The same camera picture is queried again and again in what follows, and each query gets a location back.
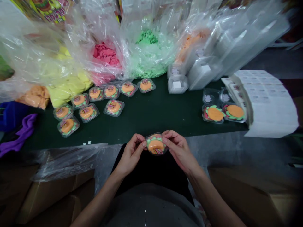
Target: white label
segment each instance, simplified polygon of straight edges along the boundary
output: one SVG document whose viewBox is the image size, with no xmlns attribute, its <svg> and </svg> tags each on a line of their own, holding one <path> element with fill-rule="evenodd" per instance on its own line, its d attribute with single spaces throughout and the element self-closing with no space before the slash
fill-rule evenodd
<svg viewBox="0 0 303 227">
<path fill-rule="evenodd" d="M 174 81 L 173 82 L 173 87 L 174 88 L 181 88 L 181 82 L 180 81 Z"/>
<path fill-rule="evenodd" d="M 203 53 L 204 53 L 204 51 L 203 51 L 202 48 L 198 48 L 198 49 L 196 50 L 196 55 L 197 55 L 198 57 L 202 57 L 202 56 L 203 56 Z"/>
<path fill-rule="evenodd" d="M 203 66 L 201 66 L 201 70 L 202 70 L 203 72 L 208 72 L 208 71 L 210 71 L 211 69 L 210 69 L 209 65 L 203 65 Z"/>
<path fill-rule="evenodd" d="M 180 75 L 180 70 L 176 67 L 173 67 L 171 69 L 171 72 L 172 72 L 173 75 Z"/>
</svg>

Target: person's right hand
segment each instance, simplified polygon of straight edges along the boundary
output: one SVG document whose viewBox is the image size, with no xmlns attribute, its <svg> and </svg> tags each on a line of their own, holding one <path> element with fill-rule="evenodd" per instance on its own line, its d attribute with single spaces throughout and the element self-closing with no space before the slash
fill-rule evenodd
<svg viewBox="0 0 303 227">
<path fill-rule="evenodd" d="M 183 136 L 173 130 L 166 130 L 162 133 L 162 137 L 163 143 L 168 146 L 171 155 L 186 175 L 195 173 L 200 169 L 200 165 Z"/>
</svg>

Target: table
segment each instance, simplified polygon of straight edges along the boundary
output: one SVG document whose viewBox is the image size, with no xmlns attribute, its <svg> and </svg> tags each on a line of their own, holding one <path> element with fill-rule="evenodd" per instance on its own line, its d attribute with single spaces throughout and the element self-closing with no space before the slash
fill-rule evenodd
<svg viewBox="0 0 303 227">
<path fill-rule="evenodd" d="M 35 131 L 29 137 L 22 151 L 41 150 L 84 144 L 127 143 L 134 133 L 148 136 L 155 132 L 173 129 L 184 137 L 248 130 L 246 123 L 225 121 L 223 124 L 205 122 L 202 118 L 203 90 L 186 91 L 181 95 L 170 95 L 166 74 L 152 79 L 156 89 L 142 94 L 137 91 L 131 98 L 120 94 L 118 100 L 125 103 L 117 118 L 103 113 L 108 100 L 94 102 L 100 115 L 88 123 L 83 123 L 79 110 L 74 115 L 80 128 L 68 138 L 63 138 L 57 130 L 58 121 L 53 117 L 53 107 L 45 111 L 31 108 L 29 113 L 39 113 Z M 207 88 L 221 89 L 221 81 L 210 83 Z"/>
</svg>

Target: hamburger-shaped toy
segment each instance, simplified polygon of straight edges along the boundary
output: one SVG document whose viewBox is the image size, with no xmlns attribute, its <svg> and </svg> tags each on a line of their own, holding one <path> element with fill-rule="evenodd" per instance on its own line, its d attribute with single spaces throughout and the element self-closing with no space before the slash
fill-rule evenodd
<svg viewBox="0 0 303 227">
<path fill-rule="evenodd" d="M 105 99 L 117 99 L 118 97 L 119 97 L 119 89 L 116 86 L 110 85 L 105 88 L 104 90 Z"/>
<path fill-rule="evenodd" d="M 134 85 L 133 83 L 126 81 L 122 84 L 121 87 L 121 93 L 128 96 L 128 97 L 132 97 L 135 92 L 137 91 L 138 87 L 136 85 Z"/>
<path fill-rule="evenodd" d="M 149 91 L 155 90 L 156 85 L 151 79 L 143 79 L 138 83 L 138 87 L 142 93 L 147 93 Z"/>
<path fill-rule="evenodd" d="M 71 116 L 70 118 L 61 121 L 57 126 L 59 132 L 64 138 L 69 137 L 79 127 L 80 127 L 80 123 L 74 116 Z"/>
<path fill-rule="evenodd" d="M 167 151 L 166 145 L 162 142 L 162 134 L 156 133 L 145 138 L 148 151 L 155 156 L 163 155 Z"/>
<path fill-rule="evenodd" d="M 217 108 L 216 105 L 203 106 L 203 119 L 208 122 L 222 124 L 224 122 L 223 118 L 225 113 L 222 112 L 222 109 Z"/>
<path fill-rule="evenodd" d="M 241 107 L 234 104 L 225 104 L 223 106 L 223 111 L 226 114 L 225 120 L 236 121 L 236 122 L 244 122 L 244 111 Z"/>
<path fill-rule="evenodd" d="M 88 106 L 79 110 L 79 115 L 84 123 L 87 123 L 99 115 L 99 111 L 95 104 L 90 103 Z"/>
<path fill-rule="evenodd" d="M 54 109 L 54 117 L 61 121 L 64 119 L 69 118 L 70 116 L 72 116 L 74 113 L 74 108 L 68 104 L 64 104 L 56 109 Z"/>
<path fill-rule="evenodd" d="M 88 94 L 77 94 L 72 98 L 72 104 L 75 109 L 80 109 L 81 107 L 87 106 L 89 102 Z"/>
<path fill-rule="evenodd" d="M 103 90 L 99 87 L 91 88 L 88 94 L 91 102 L 100 101 L 103 99 Z"/>
<path fill-rule="evenodd" d="M 124 102 L 119 100 L 109 100 L 104 108 L 104 113 L 113 117 L 119 117 L 124 108 Z"/>
</svg>

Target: purple cloth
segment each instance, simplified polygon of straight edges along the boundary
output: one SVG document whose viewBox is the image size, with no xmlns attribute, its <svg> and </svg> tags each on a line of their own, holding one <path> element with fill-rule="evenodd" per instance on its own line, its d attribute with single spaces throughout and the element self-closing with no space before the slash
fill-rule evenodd
<svg viewBox="0 0 303 227">
<path fill-rule="evenodd" d="M 18 132 L 16 132 L 16 135 L 19 136 L 18 139 L 0 144 L 0 158 L 11 150 L 14 150 L 15 152 L 20 151 L 25 140 L 29 138 L 34 132 L 33 124 L 36 121 L 37 115 L 37 113 L 32 113 L 23 118 L 23 127 Z"/>
</svg>

